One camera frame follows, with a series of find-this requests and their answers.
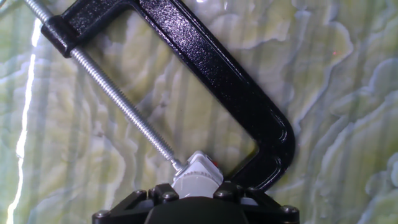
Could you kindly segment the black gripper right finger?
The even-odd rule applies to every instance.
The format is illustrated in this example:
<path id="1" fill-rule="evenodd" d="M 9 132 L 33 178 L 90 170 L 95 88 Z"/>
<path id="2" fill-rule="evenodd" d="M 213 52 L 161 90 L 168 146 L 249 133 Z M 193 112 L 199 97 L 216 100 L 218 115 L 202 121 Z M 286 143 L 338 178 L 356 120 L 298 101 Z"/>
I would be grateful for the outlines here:
<path id="1" fill-rule="evenodd" d="M 291 205 L 281 205 L 264 191 L 244 188 L 232 182 L 223 182 L 213 193 L 213 199 L 232 206 L 227 217 L 239 215 L 242 223 L 299 224 L 300 211 Z"/>

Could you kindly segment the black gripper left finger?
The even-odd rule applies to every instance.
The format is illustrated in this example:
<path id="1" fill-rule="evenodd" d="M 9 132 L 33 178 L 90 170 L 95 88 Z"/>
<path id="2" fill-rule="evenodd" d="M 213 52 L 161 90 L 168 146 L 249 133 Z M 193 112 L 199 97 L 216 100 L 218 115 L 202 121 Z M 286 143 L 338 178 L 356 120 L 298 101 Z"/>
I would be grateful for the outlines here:
<path id="1" fill-rule="evenodd" d="M 179 199 L 170 184 L 159 184 L 149 190 L 136 190 L 110 210 L 99 210 L 92 215 L 92 224 L 144 223 L 157 205 Z"/>

